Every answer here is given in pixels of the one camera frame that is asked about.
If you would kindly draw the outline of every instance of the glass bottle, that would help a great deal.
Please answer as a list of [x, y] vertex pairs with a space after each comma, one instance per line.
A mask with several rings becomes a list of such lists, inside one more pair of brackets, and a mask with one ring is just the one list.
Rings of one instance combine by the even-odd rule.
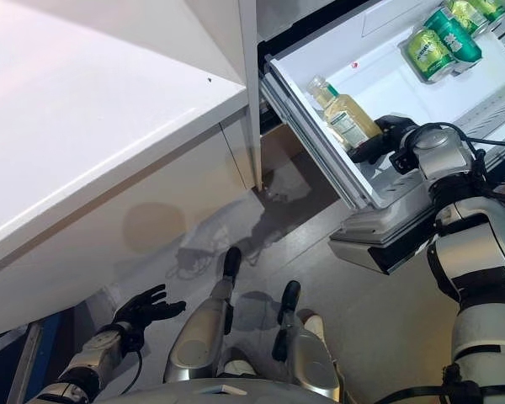
[[306, 87], [323, 108], [323, 119], [351, 146], [381, 133], [378, 125], [347, 94], [339, 94], [326, 79], [315, 76]]

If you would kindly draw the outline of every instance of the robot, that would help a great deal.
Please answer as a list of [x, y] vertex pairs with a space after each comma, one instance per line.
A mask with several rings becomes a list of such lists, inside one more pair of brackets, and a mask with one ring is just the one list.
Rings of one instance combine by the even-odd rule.
[[[414, 396], [439, 396], [452, 404], [505, 404], [505, 195], [486, 171], [485, 152], [455, 125], [416, 125], [407, 118], [377, 121], [383, 135], [351, 153], [355, 162], [390, 155], [400, 173], [417, 169], [435, 211], [434, 234], [425, 247], [438, 287], [460, 304], [452, 336], [453, 363], [442, 386], [413, 387], [380, 400], [387, 404]], [[286, 363], [291, 384], [258, 377], [216, 378], [222, 338], [231, 330], [231, 292], [241, 253], [226, 255], [222, 279], [190, 316], [168, 356], [164, 381], [155, 390], [118, 396], [113, 404], [231, 402], [328, 403], [343, 397], [340, 374], [325, 344], [295, 315], [300, 293], [288, 283], [281, 303], [273, 357]], [[140, 356], [144, 329], [155, 320], [176, 316], [185, 302], [167, 304], [159, 285], [119, 309], [76, 354], [56, 383], [29, 404], [86, 404], [109, 383], [112, 370], [129, 352]]]

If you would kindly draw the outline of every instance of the white countertop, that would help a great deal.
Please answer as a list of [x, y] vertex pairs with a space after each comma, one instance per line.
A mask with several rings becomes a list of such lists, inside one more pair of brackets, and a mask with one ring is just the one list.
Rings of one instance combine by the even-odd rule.
[[246, 103], [241, 84], [0, 1], [0, 259]]

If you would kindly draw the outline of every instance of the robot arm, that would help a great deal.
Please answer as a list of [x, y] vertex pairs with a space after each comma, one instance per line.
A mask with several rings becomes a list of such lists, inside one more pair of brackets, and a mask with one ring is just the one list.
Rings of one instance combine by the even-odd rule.
[[418, 395], [449, 396], [453, 404], [505, 403], [505, 195], [492, 190], [485, 153], [471, 145], [482, 141], [452, 124], [399, 123], [384, 130], [400, 141], [390, 160], [400, 173], [417, 168], [423, 176], [436, 213], [428, 264], [460, 311], [444, 385], [398, 391], [378, 403]]
[[133, 297], [73, 356], [55, 383], [29, 404], [88, 404], [112, 380], [113, 370], [129, 352], [140, 352], [144, 330], [155, 320], [177, 316], [185, 302], [167, 304], [164, 284]]

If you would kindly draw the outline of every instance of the bottle label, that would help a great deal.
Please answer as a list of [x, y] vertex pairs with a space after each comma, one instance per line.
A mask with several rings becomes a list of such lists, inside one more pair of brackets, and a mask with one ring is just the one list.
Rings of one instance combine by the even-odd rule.
[[337, 131], [352, 147], [357, 147], [366, 142], [369, 137], [357, 125], [346, 111], [336, 114], [329, 122], [329, 125]]

